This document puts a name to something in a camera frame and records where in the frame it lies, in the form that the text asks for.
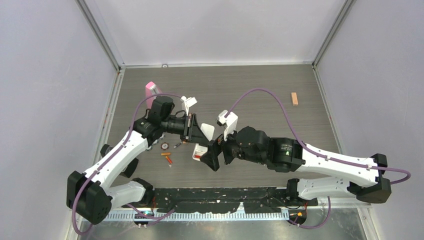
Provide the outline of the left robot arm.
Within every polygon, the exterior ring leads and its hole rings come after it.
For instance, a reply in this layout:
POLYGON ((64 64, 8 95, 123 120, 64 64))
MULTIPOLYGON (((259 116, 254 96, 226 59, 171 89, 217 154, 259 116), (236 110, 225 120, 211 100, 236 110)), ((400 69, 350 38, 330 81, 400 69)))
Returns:
POLYGON ((137 156, 150 149, 163 134, 179 135, 188 143, 206 146, 214 135, 214 126, 197 121, 189 108, 195 98, 181 97, 183 116, 173 115, 173 95, 159 93, 151 96, 151 107, 139 119, 134 118, 123 139, 93 166, 80 173, 72 172, 67 179, 66 205, 72 217, 79 214, 93 225, 102 222, 109 212, 130 203, 148 207, 153 202, 152 187, 135 178, 127 184, 112 186, 125 170, 134 172, 137 156))

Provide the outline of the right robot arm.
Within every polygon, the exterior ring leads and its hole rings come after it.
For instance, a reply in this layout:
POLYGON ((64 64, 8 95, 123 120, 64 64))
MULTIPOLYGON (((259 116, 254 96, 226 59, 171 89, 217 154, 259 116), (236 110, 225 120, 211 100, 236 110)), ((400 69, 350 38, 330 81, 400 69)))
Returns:
POLYGON ((291 205, 322 197, 356 198, 365 203, 382 204, 392 193, 390 180, 383 177, 387 158, 380 153, 366 158, 342 155, 292 138, 269 137, 264 131, 247 126, 227 137, 221 134, 207 147, 197 144, 193 159, 217 171, 220 154, 226 165, 240 159, 278 173, 324 175, 316 179, 289 179, 285 198, 291 205))

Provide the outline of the white remote control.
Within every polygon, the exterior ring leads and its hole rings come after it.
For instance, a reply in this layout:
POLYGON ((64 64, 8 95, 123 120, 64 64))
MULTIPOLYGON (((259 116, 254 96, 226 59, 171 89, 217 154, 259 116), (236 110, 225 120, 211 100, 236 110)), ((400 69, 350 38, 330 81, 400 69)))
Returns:
POLYGON ((191 142, 195 143, 192 152, 192 158, 195 161, 200 161, 201 156, 207 152, 207 146, 213 138, 214 131, 215 127, 206 123, 195 126, 191 135, 191 142))

